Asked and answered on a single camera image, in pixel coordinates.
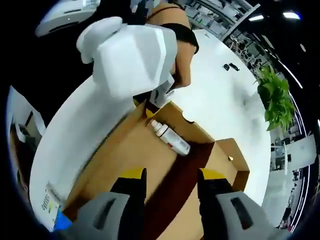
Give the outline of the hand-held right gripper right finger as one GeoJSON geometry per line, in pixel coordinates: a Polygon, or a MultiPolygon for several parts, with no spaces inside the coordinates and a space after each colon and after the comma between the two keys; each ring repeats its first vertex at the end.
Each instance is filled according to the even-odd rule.
{"type": "Polygon", "coordinates": [[[215,170],[197,170],[199,213],[205,240],[283,240],[260,205],[215,170]]]}

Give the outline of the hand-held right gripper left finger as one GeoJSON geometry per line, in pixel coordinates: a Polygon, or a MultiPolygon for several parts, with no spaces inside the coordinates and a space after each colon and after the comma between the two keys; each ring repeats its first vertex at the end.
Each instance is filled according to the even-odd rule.
{"type": "Polygon", "coordinates": [[[76,219],[55,230],[57,240],[139,240],[147,193],[147,169],[123,172],[108,192],[80,203],[76,219]]]}

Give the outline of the person's left hand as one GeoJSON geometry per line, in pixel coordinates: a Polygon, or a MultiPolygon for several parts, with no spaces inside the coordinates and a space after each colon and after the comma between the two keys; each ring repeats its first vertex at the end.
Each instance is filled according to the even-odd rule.
{"type": "Polygon", "coordinates": [[[187,87],[191,84],[191,62],[196,47],[188,42],[177,41],[177,55],[173,68],[173,89],[187,87]]]}

